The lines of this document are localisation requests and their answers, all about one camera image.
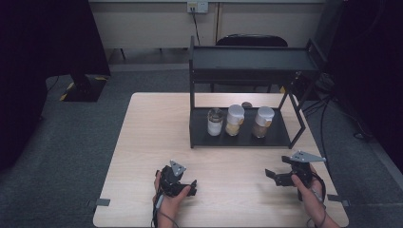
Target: electrical outlet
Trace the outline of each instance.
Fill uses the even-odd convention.
[[[208,2],[198,2],[198,13],[207,13],[208,12]]]
[[[187,2],[187,12],[198,12],[197,2]]]

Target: black metal shelf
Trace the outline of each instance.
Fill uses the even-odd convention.
[[[202,47],[194,46],[191,38],[189,59],[190,77],[190,146],[288,146],[292,148],[305,129],[299,110],[326,63],[316,44],[308,42],[306,48],[289,47]],[[306,94],[299,104],[291,94],[292,84],[301,74],[311,79]],[[258,139],[252,135],[257,107],[245,108],[244,123],[237,136],[225,132],[225,121],[219,136],[207,132],[207,113],[211,107],[195,107],[195,84],[262,82],[281,84],[286,92],[275,110],[275,119],[268,128],[266,137]],[[291,100],[300,124],[300,130],[290,140],[281,115],[287,97]],[[228,107],[221,107],[225,112]]]

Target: black chair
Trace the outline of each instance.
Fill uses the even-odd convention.
[[[287,42],[273,35],[257,35],[257,34],[232,34],[222,37],[216,46],[244,46],[244,47],[288,47]],[[270,92],[272,85],[262,85],[254,82],[246,83],[226,83],[227,86],[267,86],[267,92]],[[214,92],[214,84],[210,84],[211,92]]]

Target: jar with white lid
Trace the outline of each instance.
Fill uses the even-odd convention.
[[[245,110],[239,104],[229,106],[227,113],[227,123],[225,131],[230,136],[236,136],[240,133],[240,126],[243,123]]]
[[[214,107],[207,114],[207,132],[211,136],[218,136],[221,133],[223,112],[221,109]]]
[[[275,111],[272,108],[268,106],[260,107],[255,117],[252,134],[257,138],[264,138],[267,133],[267,128],[272,124],[274,117]]]

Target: person's arm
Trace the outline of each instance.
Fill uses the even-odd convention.
[[[159,188],[160,177],[161,172],[159,171],[154,181],[154,187],[156,191]],[[190,186],[184,187],[181,193],[174,198],[163,196],[162,204],[157,212],[158,228],[172,228],[175,226],[174,220],[179,212],[181,202],[183,201],[183,199],[186,198],[190,189],[191,189]]]
[[[318,195],[321,196],[322,185],[320,184],[320,182],[317,179],[313,178],[311,182],[311,189],[308,189],[305,187],[305,185],[302,183],[297,175],[291,176],[291,179],[293,180],[296,188],[301,193],[302,200],[305,206],[305,211],[307,215],[313,220],[314,224],[318,228],[338,228],[339,226],[337,225],[337,223],[335,223],[333,219],[326,213],[323,203],[319,201],[313,190],[311,190],[314,189],[314,191],[318,192]]]

